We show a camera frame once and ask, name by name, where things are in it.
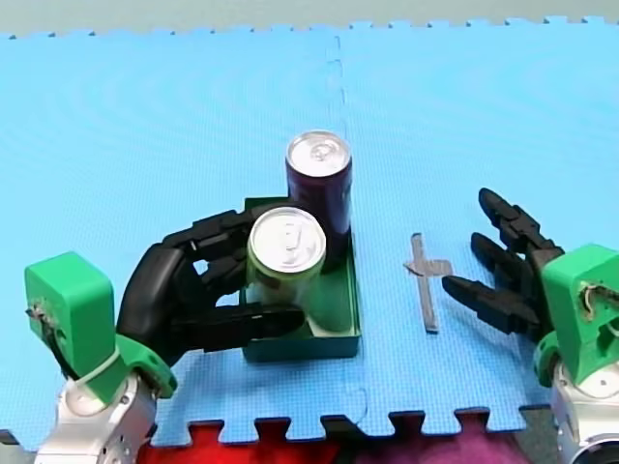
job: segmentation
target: silver metal piece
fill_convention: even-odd
[[[413,234],[410,241],[413,247],[413,261],[404,263],[404,267],[417,276],[417,287],[419,289],[419,298],[421,300],[426,332],[436,334],[438,333],[438,323],[436,321],[436,314],[434,313],[432,296],[429,291],[429,281],[427,278],[430,276],[447,276],[453,274],[452,264],[442,259],[427,261],[424,255],[424,242],[421,233]]]
[[[452,263],[446,259],[430,259],[423,263],[409,261],[404,263],[404,267],[415,276],[437,277],[450,276],[454,273]]]
[[[572,382],[565,365],[557,364],[551,407],[563,463],[577,464],[585,455],[609,447],[619,450],[619,362],[591,374],[579,385]]]
[[[327,238],[314,216],[286,206],[267,211],[256,220],[250,246],[264,267],[298,274],[314,268],[324,258]]]
[[[332,132],[312,130],[302,133],[288,145],[286,159],[297,172],[310,177],[337,174],[350,162],[346,142]]]
[[[69,381],[60,394],[56,425],[35,464],[134,464],[156,412],[155,397],[136,374],[107,407]]]

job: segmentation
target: pull tab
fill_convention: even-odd
[[[299,254],[299,245],[301,243],[301,227],[299,224],[288,222],[283,227],[283,244],[285,247],[286,264],[294,264]]]

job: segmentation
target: green 3d-printed part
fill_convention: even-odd
[[[582,246],[550,261],[542,279],[555,337],[538,346],[538,375],[557,351],[577,384],[618,362],[619,253]]]
[[[26,296],[32,331],[77,377],[83,377],[120,351],[115,361],[86,384],[108,404],[130,371],[140,369],[158,394],[176,388],[169,367],[147,347],[116,335],[114,295],[109,279],[76,253],[28,266]]]

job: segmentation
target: red fabric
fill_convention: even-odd
[[[338,452],[332,442],[288,443],[285,425],[265,423],[259,427],[258,443],[227,446],[218,442],[220,428],[192,428],[193,444],[186,448],[152,448],[140,452],[139,464],[331,464]]]

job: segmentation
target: aluminum can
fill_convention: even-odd
[[[302,133],[286,154],[288,196],[317,219],[327,237],[324,272],[339,266],[350,240],[352,157],[346,142],[332,132]]]
[[[310,313],[307,297],[326,249],[325,234],[310,213],[293,207],[264,213],[253,224],[248,242],[249,301],[293,304]]]

